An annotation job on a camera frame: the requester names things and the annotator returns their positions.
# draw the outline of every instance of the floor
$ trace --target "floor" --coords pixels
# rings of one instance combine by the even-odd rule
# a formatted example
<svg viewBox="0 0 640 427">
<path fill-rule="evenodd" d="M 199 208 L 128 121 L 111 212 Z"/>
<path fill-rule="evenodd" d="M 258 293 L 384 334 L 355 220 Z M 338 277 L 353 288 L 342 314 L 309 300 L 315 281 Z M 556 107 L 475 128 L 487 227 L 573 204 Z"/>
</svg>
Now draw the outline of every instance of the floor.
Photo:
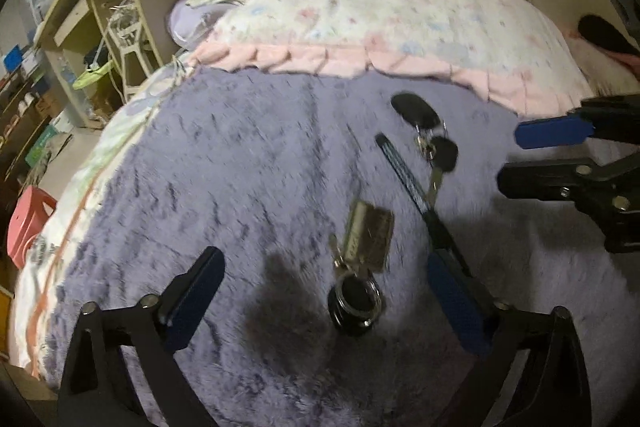
<svg viewBox="0 0 640 427">
<path fill-rule="evenodd" d="M 71 142 L 49 163 L 47 172 L 38 185 L 57 200 L 100 139 L 100 131 L 96 130 L 76 128 L 72 134 L 74 137 Z"/>
</svg>

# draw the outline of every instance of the pink plastic stool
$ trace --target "pink plastic stool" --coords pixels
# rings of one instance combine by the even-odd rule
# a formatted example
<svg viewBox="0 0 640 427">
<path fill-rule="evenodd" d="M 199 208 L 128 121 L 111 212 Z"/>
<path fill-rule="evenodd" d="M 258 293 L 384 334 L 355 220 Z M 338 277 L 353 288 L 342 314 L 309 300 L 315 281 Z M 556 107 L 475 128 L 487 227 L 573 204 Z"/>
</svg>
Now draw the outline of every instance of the pink plastic stool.
<svg viewBox="0 0 640 427">
<path fill-rule="evenodd" d="M 6 240 L 9 257 L 18 269 L 24 268 L 25 256 L 31 243 L 49 220 L 50 214 L 45 205 L 55 210 L 57 204 L 55 199 L 35 185 L 29 185 L 20 196 L 9 222 Z"/>
</svg>

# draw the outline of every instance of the black slipper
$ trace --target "black slipper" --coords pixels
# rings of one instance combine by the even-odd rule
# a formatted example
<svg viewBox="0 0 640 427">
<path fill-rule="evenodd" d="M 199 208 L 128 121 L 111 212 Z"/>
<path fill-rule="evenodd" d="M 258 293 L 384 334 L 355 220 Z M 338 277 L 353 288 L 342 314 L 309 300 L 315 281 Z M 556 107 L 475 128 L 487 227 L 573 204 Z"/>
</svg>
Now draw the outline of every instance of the black slipper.
<svg viewBox="0 0 640 427">
<path fill-rule="evenodd" d="M 614 26 L 597 15 L 585 15 L 578 22 L 578 32 L 591 44 L 614 53 L 640 57 L 640 52 L 627 42 Z"/>
</svg>

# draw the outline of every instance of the pink ruffle trim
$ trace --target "pink ruffle trim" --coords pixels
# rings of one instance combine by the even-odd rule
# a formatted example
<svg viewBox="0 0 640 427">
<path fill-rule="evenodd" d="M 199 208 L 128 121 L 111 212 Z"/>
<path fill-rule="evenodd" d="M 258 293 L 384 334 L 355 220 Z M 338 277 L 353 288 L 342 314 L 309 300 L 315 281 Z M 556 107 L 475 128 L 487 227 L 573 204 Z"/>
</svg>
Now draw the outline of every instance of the pink ruffle trim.
<svg viewBox="0 0 640 427">
<path fill-rule="evenodd" d="M 582 96 L 543 89 L 523 74 L 500 75 L 459 68 L 437 57 L 414 57 L 368 50 L 364 46 L 311 44 L 226 44 L 204 41 L 193 52 L 190 66 L 202 64 L 225 71 L 258 68 L 269 73 L 308 73 L 354 78 L 367 70 L 389 75 L 436 77 L 473 90 L 527 118 L 565 114 Z"/>
</svg>

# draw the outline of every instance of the green box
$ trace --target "green box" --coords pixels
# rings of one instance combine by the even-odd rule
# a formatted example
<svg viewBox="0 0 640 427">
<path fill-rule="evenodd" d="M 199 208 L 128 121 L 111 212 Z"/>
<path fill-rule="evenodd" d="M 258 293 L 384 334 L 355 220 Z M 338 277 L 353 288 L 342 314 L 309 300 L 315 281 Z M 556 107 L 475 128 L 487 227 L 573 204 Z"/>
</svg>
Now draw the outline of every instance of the green box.
<svg viewBox="0 0 640 427">
<path fill-rule="evenodd" d="M 36 143 L 33 144 L 33 147 L 31 147 L 31 150 L 24 159 L 31 168 L 40 161 L 40 158 L 42 158 L 42 152 L 44 151 L 44 146 L 46 146 L 47 142 L 56 134 L 58 134 L 58 131 L 56 131 L 55 127 L 51 125 L 47 125 L 45 127 L 45 130 L 36 140 Z"/>
</svg>

